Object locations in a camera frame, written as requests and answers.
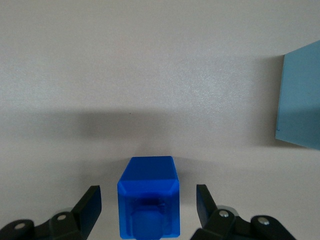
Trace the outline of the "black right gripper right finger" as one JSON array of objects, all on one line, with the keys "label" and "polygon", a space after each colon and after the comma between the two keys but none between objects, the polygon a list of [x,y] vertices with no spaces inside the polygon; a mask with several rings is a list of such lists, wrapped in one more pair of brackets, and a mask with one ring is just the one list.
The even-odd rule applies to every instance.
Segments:
[{"label": "black right gripper right finger", "polygon": [[196,208],[201,227],[192,240],[294,240],[274,217],[255,215],[245,221],[230,207],[218,207],[205,184],[196,186]]}]

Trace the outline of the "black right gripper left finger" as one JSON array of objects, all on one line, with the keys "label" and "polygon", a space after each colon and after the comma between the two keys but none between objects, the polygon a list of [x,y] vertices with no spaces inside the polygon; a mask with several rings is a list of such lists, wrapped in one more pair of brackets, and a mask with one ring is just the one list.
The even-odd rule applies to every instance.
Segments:
[{"label": "black right gripper left finger", "polygon": [[35,225],[30,219],[12,221],[0,229],[2,240],[86,240],[102,211],[101,188],[90,186],[70,211],[61,211]]}]

